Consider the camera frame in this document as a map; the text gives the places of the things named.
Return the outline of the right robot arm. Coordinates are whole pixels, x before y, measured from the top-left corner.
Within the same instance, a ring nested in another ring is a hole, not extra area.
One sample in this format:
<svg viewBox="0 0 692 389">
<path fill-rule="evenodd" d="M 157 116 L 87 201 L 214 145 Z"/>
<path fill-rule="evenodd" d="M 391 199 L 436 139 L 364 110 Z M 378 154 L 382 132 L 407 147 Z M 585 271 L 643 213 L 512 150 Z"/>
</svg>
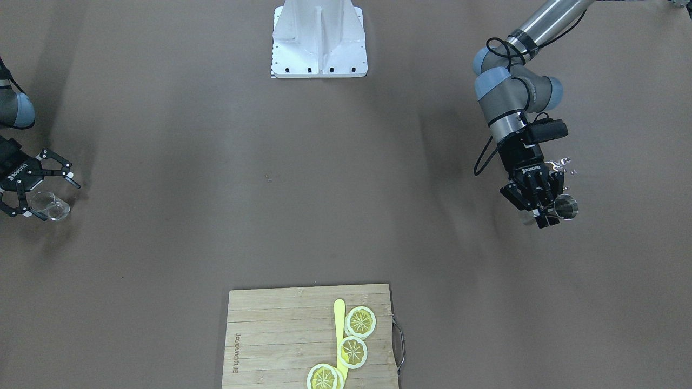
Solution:
<svg viewBox="0 0 692 389">
<path fill-rule="evenodd" d="M 14 80 L 10 69 L 2 63 L 1 71 L 1 124 L 2 128 L 27 130 L 35 124 L 35 108 L 28 95 Z M 1 192 L 17 195 L 17 206 L 1 202 L 2 212 L 8 217 L 34 215 L 41 220 L 64 219 L 71 207 L 49 191 L 40 191 L 32 199 L 27 194 L 36 190 L 46 177 L 61 177 L 76 188 L 72 163 L 48 148 L 35 157 L 22 150 L 14 138 L 1 138 Z"/>
</svg>

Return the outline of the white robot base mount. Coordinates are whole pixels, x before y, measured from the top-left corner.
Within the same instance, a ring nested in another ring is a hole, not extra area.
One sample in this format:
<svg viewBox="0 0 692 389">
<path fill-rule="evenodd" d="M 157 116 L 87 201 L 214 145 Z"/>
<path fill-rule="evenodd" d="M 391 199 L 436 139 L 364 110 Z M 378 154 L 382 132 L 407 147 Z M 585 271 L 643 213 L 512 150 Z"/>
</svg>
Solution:
<svg viewBox="0 0 692 389">
<path fill-rule="evenodd" d="M 368 74 L 363 10 L 353 2 L 286 1 L 275 8 L 272 21 L 272 77 Z"/>
</svg>

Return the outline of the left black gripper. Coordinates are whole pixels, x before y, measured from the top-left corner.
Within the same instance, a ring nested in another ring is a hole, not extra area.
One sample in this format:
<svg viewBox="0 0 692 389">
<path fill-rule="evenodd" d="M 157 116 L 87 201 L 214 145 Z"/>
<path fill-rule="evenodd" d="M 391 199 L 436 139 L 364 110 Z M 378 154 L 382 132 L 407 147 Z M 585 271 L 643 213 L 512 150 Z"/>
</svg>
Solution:
<svg viewBox="0 0 692 389">
<path fill-rule="evenodd" d="M 496 145 L 497 152 L 508 175 L 507 185 L 500 193 L 521 213 L 526 225 L 536 224 L 539 229 L 558 224 L 555 210 L 557 197 L 563 194 L 564 172 L 547 169 L 539 145 L 529 144 L 525 135 L 508 135 Z M 535 194 L 525 197 L 521 191 L 524 175 L 535 177 Z"/>
</svg>

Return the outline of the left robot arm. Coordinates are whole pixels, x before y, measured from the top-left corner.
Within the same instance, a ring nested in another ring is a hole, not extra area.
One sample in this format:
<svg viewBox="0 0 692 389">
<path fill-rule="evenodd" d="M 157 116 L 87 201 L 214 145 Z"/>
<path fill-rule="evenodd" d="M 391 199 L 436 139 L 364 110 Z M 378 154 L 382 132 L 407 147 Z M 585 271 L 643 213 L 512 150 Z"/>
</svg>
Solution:
<svg viewBox="0 0 692 389">
<path fill-rule="evenodd" d="M 562 120 L 550 118 L 563 98 L 563 84 L 539 76 L 527 63 L 571 31 L 591 1 L 548 1 L 498 46 L 491 41 L 474 57 L 475 95 L 495 142 L 508 183 L 500 192 L 538 227 L 576 217 L 578 204 L 564 193 L 564 172 L 546 162 L 541 144 L 568 135 Z"/>
</svg>

